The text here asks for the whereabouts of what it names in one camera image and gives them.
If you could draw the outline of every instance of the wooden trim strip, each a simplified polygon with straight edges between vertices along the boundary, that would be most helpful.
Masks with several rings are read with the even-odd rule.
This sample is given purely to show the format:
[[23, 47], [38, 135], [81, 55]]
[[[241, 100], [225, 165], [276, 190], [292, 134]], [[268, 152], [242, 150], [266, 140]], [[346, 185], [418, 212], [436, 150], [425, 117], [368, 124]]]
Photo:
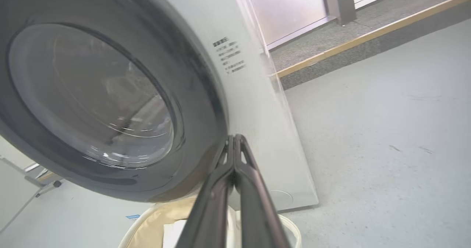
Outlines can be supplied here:
[[373, 30], [370, 33], [367, 33], [365, 35], [362, 35], [360, 37], [357, 37], [349, 42], [346, 42], [345, 44], [339, 45], [337, 47], [334, 47], [332, 49], [326, 50], [325, 52], [322, 52], [320, 54], [317, 54], [313, 57], [310, 57], [306, 60], [303, 60], [299, 63], [294, 64], [291, 67], [288, 67], [286, 69], [278, 71], [276, 74], [278, 77], [284, 77], [286, 75], [289, 75], [293, 72], [296, 72], [302, 68], [308, 67], [310, 65], [316, 64], [321, 60], [325, 60], [328, 57], [331, 57], [333, 55], [339, 54], [345, 50], [351, 49], [355, 46], [358, 46], [362, 43], [368, 42], [374, 38], [377, 38], [379, 36], [385, 35], [387, 33], [390, 33], [394, 30], [398, 30], [399, 28], [405, 27], [407, 25], [410, 25], [412, 23], [415, 23], [419, 20], [422, 20], [424, 18], [427, 18], [429, 16], [432, 16], [434, 14], [437, 14], [439, 12], [442, 12], [444, 10], [447, 10], [449, 8], [452, 8], [456, 5], [459, 5], [461, 3], [465, 3], [468, 0], [446, 0], [442, 3], [439, 3], [437, 5], [434, 5], [428, 9], [425, 9], [423, 11], [420, 11], [418, 13], [415, 13], [413, 15], [407, 16], [406, 18], [402, 18], [401, 20], [397, 20], [396, 22], [390, 23], [388, 25], [385, 25], [377, 30]]
[[53, 172], [49, 171], [47, 174], [44, 174], [43, 176], [39, 177], [37, 180], [39, 182], [44, 182], [49, 178], [52, 178], [54, 176], [57, 176], [57, 174], [54, 174]]

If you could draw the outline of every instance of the white washing machine body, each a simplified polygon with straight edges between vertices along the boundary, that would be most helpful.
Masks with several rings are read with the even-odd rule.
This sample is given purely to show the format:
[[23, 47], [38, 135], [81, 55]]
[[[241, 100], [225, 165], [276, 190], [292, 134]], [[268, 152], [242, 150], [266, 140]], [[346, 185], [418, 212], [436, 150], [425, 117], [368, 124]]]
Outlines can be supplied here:
[[216, 67], [227, 99], [229, 133], [243, 134], [277, 209], [318, 204], [276, 70], [249, 0], [167, 0]]

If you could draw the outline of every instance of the floor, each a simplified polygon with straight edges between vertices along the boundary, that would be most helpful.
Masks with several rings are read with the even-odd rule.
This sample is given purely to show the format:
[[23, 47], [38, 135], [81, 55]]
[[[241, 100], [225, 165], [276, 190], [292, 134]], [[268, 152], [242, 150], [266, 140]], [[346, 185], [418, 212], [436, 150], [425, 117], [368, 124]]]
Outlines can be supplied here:
[[[471, 243], [471, 20], [286, 91], [318, 189], [285, 215], [305, 248]], [[150, 204], [64, 183], [0, 235], [8, 248], [117, 247]]]
[[34, 198], [0, 235], [2, 248], [116, 248], [149, 203], [123, 201], [70, 182]]

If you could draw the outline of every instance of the washing machine door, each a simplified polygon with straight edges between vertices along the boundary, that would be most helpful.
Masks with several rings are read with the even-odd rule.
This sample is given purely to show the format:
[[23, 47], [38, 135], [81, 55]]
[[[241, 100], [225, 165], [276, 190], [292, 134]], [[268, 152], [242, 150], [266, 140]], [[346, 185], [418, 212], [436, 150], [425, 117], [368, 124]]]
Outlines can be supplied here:
[[194, 191], [227, 134], [205, 53], [164, 0], [0, 0], [0, 132], [93, 191]]

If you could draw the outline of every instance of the gray floor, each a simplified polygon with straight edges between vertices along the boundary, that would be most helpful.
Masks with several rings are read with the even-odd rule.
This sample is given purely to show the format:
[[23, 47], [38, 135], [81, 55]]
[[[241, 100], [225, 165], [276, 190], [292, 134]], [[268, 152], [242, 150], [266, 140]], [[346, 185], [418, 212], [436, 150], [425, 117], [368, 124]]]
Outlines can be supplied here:
[[469, 247], [471, 20], [286, 91], [320, 205], [304, 247]]

